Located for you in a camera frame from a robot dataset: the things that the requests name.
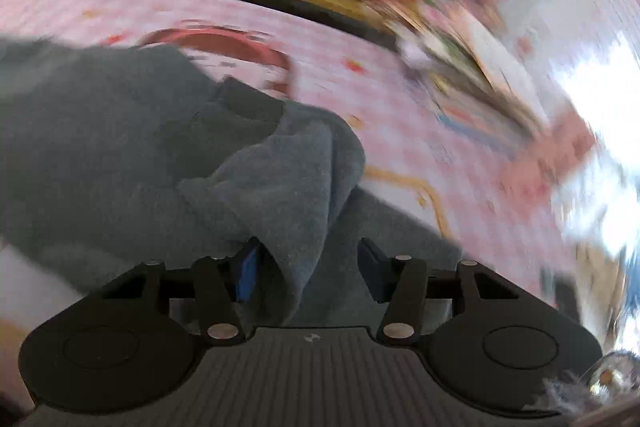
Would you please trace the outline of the grey fleece garment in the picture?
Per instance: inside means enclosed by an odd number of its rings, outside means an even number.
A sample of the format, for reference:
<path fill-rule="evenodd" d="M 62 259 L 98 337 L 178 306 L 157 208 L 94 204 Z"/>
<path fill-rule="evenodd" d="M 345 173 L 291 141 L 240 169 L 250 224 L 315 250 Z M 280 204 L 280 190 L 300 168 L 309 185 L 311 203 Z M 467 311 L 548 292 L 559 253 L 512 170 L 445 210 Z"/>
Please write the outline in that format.
<path fill-rule="evenodd" d="M 1 43 L 1 236 L 82 293 L 259 239 L 246 324 L 373 324 L 360 239 L 435 269 L 461 253 L 363 191 L 365 162 L 337 115 L 210 79 L 171 46 Z"/>

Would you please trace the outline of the pink checkered cartoon table mat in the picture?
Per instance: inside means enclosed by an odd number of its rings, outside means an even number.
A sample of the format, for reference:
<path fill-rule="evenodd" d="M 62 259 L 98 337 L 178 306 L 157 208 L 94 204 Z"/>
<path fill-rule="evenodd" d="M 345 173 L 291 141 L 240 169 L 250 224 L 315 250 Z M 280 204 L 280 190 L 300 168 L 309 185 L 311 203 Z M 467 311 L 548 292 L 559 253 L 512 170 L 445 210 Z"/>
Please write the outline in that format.
<path fill-rule="evenodd" d="M 550 209 L 514 205 L 500 190 L 514 142 L 470 135 L 473 116 L 433 103 L 384 46 L 240 0 L 1 0 L 1 30 L 73 46 L 135 46 L 158 32 L 282 52 L 293 98 L 358 135 L 365 188 L 547 303 L 563 310 L 577 298 L 576 254 Z"/>

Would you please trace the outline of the pile of papers and booklets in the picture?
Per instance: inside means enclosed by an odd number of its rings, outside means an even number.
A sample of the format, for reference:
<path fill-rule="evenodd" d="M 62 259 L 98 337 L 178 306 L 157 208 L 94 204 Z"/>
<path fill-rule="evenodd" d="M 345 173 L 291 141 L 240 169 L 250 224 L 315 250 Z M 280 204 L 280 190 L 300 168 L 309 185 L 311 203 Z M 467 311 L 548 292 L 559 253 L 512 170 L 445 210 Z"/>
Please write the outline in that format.
<path fill-rule="evenodd" d="M 549 129 L 532 77 L 464 6 L 387 0 L 384 13 L 401 62 L 440 117 L 508 144 Z"/>

